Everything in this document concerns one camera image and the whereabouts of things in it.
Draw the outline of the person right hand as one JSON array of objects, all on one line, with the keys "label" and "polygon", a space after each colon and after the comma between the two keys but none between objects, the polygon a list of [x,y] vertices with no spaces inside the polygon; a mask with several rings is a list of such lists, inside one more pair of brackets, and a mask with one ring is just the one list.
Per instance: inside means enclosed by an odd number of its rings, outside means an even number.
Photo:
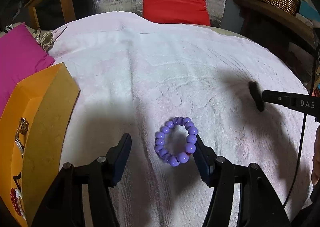
[{"label": "person right hand", "polygon": [[313,168],[311,173],[311,181],[312,181],[312,185],[315,186],[320,179],[320,126],[317,128],[317,131],[316,131],[312,165],[313,165]]}]

